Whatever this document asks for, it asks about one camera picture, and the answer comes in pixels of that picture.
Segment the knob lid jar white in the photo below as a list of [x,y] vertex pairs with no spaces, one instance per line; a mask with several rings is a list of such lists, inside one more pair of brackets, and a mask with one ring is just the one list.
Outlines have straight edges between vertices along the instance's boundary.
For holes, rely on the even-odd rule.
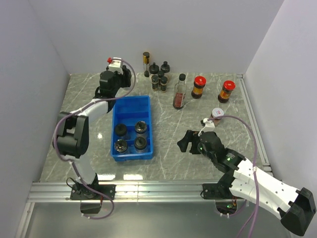
[[138,136],[134,140],[134,148],[137,153],[147,153],[148,143],[144,137]]

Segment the black cap bottle front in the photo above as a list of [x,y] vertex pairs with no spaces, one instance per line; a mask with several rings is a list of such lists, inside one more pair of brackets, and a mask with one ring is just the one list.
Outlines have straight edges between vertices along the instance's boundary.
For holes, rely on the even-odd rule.
[[145,121],[137,121],[134,128],[138,135],[144,136],[147,133],[147,124]]

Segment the black cap bottle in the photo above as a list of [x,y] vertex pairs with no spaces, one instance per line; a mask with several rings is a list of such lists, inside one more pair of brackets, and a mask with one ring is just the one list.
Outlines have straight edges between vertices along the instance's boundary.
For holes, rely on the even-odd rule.
[[144,136],[147,133],[147,124],[145,121],[137,121],[134,128],[138,135]]
[[119,123],[114,127],[114,134],[119,138],[125,139],[128,134],[127,126],[123,123]]

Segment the black cap bottle back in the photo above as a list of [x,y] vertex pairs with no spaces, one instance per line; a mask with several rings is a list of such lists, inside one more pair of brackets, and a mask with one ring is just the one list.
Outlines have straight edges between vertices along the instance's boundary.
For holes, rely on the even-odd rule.
[[119,138],[125,139],[128,134],[127,126],[123,123],[119,123],[114,127],[114,134]]

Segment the blue divided plastic bin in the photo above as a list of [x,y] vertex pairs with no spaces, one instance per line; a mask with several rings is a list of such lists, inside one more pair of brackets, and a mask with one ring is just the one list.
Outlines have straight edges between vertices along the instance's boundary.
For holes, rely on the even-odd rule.
[[[135,123],[139,120],[145,121],[147,124],[147,133],[144,136],[138,135],[135,132]],[[126,154],[118,154],[114,149],[114,143],[119,138],[114,134],[114,127],[123,123],[127,126],[128,134],[124,140],[127,141],[129,152]],[[134,140],[141,136],[147,140],[147,153],[137,153],[134,148]],[[113,108],[112,114],[112,134],[111,134],[111,156],[115,161],[130,161],[130,160],[149,160],[153,158],[154,145],[152,133],[152,112],[151,100],[149,96],[130,96],[118,99]]]

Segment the tall clear sauce bottle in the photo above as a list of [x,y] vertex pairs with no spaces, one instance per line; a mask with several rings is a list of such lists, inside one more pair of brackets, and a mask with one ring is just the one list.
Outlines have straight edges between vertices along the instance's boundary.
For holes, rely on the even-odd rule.
[[173,107],[180,110],[184,107],[184,100],[187,86],[185,84],[186,75],[181,73],[178,82],[174,86]]

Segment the shaker jar white powder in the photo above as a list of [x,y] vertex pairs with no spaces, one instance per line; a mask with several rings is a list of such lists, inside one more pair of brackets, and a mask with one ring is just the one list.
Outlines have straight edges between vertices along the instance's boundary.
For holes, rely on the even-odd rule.
[[118,139],[114,143],[114,149],[118,154],[126,154],[129,152],[129,146],[126,140]]

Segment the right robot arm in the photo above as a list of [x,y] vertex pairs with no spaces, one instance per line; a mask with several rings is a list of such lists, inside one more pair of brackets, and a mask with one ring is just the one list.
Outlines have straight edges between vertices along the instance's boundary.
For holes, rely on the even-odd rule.
[[242,154],[224,147],[213,131],[188,130],[177,142],[181,152],[203,155],[223,173],[217,183],[204,183],[203,199],[248,200],[272,213],[281,224],[297,236],[303,236],[317,209],[311,191],[297,189],[253,166]]

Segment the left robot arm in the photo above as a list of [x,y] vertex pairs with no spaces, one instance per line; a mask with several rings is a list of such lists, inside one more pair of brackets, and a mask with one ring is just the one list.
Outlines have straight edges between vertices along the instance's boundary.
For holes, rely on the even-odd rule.
[[107,66],[100,73],[99,86],[92,100],[79,109],[61,112],[53,133],[53,148],[60,160],[68,162],[75,175],[74,192],[88,199],[98,196],[100,192],[98,176],[88,159],[84,158],[89,148],[89,126],[99,117],[110,112],[119,99],[117,93],[124,88],[130,93],[136,84],[136,73],[132,66]]

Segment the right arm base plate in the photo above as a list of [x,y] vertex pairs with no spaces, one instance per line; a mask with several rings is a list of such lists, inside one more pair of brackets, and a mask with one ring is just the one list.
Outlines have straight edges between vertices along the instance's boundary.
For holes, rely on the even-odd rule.
[[203,183],[201,197],[205,200],[231,199],[233,197],[229,187],[218,183]]

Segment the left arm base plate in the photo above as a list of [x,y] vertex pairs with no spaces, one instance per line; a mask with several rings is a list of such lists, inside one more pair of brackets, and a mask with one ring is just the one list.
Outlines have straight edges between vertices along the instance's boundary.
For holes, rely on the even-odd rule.
[[[107,195],[111,199],[114,199],[115,195],[115,187],[114,184],[108,185],[96,185],[93,189]],[[80,185],[79,188],[77,185],[73,185],[70,194],[70,200],[100,200],[101,195],[88,190],[86,187]]]

